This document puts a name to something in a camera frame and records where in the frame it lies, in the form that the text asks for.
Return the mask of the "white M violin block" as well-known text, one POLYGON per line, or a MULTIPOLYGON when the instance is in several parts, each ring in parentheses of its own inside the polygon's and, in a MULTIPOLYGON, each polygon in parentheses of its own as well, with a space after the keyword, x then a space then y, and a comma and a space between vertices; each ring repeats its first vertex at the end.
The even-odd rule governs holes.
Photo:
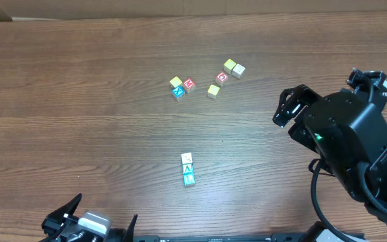
POLYGON ((183 164, 193 163, 192 154, 191 153, 182 153, 181 154, 181 162, 183 164))

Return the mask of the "green V letter block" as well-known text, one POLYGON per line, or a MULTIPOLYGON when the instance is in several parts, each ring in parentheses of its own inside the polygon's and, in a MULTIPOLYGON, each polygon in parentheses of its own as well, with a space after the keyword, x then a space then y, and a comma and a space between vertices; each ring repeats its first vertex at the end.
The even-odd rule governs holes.
POLYGON ((194 172, 194 169, 193 169, 193 163, 184 163, 182 165, 182 172, 183 174, 189 174, 189 173, 193 173, 194 172))

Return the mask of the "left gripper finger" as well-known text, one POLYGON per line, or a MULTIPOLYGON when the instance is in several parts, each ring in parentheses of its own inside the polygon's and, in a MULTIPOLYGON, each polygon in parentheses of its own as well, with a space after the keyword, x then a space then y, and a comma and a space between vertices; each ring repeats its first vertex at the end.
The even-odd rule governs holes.
POLYGON ((65 214, 73 215, 76 211, 83 195, 82 193, 77 194, 72 200, 70 200, 65 205, 51 212, 47 217, 48 218, 63 218, 65 214))
POLYGON ((124 236, 122 237, 122 242, 133 242, 134 241, 134 228, 136 225, 137 218, 138 218, 138 215, 135 214, 133 216, 133 219, 131 220, 128 228, 126 229, 124 236))

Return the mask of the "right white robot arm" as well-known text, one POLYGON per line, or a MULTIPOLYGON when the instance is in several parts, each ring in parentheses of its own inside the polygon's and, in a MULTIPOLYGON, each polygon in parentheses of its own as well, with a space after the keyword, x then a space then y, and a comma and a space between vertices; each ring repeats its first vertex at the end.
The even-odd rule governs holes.
POLYGON ((273 122, 319 155, 312 161, 310 187, 314 208, 321 170, 336 177, 347 193, 387 226, 387 76, 382 71, 352 70, 347 89, 321 96, 306 85, 285 89, 273 122))

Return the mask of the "cyan E letter block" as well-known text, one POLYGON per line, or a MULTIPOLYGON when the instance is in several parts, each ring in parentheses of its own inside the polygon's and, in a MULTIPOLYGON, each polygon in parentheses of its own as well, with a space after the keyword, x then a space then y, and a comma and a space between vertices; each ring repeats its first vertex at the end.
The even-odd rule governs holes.
POLYGON ((183 174, 184 186, 194 186, 196 184, 195 176, 193 173, 183 174))

